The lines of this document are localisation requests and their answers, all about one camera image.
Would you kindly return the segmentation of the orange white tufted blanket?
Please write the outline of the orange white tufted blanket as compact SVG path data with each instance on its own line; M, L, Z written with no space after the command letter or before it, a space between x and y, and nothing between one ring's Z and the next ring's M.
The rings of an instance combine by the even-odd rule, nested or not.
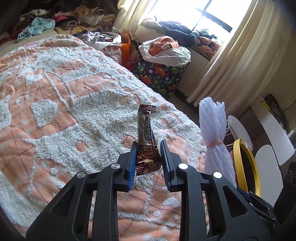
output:
M203 171L200 128L102 52L57 35L1 57L1 207L21 235L77 172L130 150L140 104L157 108L156 139Z

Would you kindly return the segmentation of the white bag with clothes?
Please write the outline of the white bag with clothes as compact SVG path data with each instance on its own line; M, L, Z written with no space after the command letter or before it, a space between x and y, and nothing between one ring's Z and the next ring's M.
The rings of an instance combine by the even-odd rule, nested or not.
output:
M145 61L172 67L183 67L191 60L190 51L169 36L143 42L139 52Z

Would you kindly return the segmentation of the floral pink pillow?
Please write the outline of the floral pink pillow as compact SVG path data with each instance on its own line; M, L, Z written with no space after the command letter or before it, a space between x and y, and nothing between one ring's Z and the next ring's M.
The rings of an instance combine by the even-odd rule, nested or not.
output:
M101 50L105 56L110 57L116 63L122 63L122 51L120 45L109 45Z

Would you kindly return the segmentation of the white vanity desk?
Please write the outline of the white vanity desk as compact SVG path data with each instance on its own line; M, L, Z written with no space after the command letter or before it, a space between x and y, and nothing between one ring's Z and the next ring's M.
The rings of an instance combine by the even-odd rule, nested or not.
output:
M287 133L270 112L262 97L251 104L251 109L262 125L269 144L259 148L255 161L260 174L261 197L274 206L287 175L287 168L295 149Z

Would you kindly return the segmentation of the window frame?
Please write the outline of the window frame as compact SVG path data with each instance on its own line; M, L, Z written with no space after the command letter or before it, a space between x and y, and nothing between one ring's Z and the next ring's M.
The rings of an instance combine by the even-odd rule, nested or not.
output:
M205 4L205 6L203 7L203 9L198 9L198 11L200 12L201 16L204 16L206 18L208 18L209 20L213 21L214 23L216 23L217 25L219 25L220 27L222 27L224 30L226 30L227 32L231 32L232 31L232 27L229 26L227 23L225 23L224 21L220 20L219 18L217 18L216 16L210 14L207 12L207 8L210 6L210 3L212 2L212 0L208 0L207 3Z

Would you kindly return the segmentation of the clothes on window sill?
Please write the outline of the clothes on window sill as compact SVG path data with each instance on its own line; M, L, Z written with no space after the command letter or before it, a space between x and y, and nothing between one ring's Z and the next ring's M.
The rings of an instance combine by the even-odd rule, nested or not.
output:
M173 21L156 21L144 19L141 25L146 28L154 29L157 33L173 38L183 47L194 47L211 59L219 50L221 45L218 38L210 35L207 30L190 30L188 27Z

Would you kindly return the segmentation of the dinosaur print laundry basket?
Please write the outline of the dinosaur print laundry basket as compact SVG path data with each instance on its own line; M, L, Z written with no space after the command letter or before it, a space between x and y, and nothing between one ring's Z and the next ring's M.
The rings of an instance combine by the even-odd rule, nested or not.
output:
M138 53L132 73L154 92L168 99L175 93L187 66L172 67L164 64L151 63L145 61L141 54Z

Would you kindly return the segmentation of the yellow rimmed trash bin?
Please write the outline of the yellow rimmed trash bin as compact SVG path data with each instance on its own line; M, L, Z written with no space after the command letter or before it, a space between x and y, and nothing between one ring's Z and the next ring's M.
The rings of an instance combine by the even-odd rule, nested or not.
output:
M233 159L237 186L245 192L252 192L260 197L259 171L253 153L242 138L233 143Z

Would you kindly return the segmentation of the dark bag on desk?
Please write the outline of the dark bag on desk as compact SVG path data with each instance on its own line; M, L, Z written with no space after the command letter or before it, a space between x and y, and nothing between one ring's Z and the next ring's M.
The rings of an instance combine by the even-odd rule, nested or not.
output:
M282 126L282 128L289 133L290 132L290 124L287 119L287 116L285 115L284 111L279 106L277 100L272 94L268 94L264 98L266 104L268 105L270 112L275 117L277 122Z

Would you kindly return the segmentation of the orange bag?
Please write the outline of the orange bag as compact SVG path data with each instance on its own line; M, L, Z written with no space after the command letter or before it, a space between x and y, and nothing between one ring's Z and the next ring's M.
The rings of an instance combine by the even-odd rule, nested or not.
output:
M130 49L131 49L131 40L128 34L121 33L121 53L122 53L122 66L129 68L130 65Z

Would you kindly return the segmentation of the white foam fruit net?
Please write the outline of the white foam fruit net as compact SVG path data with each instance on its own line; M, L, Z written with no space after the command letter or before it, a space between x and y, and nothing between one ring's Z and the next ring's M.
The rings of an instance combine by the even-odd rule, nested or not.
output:
M224 102L214 102L209 96L202 99L199 102L199 124L206 146L205 173L220 172L237 187L233 161L224 144L227 125Z

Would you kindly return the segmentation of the clothes pile on bed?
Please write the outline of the clothes pile on bed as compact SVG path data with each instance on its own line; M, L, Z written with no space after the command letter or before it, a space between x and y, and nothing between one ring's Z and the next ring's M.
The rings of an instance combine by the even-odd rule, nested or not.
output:
M51 30L110 32L118 13L118 1L1 1L1 44Z

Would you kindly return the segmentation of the cream curtain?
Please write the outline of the cream curtain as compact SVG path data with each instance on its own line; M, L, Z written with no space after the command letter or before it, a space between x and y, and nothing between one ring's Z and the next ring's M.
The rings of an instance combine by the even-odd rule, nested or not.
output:
M276 1L251 1L237 29L190 84L187 102L211 97L240 116L269 84L285 55L292 27Z

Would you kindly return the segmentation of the brown chocolate bar wrapper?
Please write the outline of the brown chocolate bar wrapper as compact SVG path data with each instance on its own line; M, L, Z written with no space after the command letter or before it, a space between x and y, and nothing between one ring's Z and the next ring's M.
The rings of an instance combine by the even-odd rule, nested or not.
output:
M153 105L141 104L137 112L137 161L136 174L145 175L158 171L162 160L151 125L151 113L156 112Z

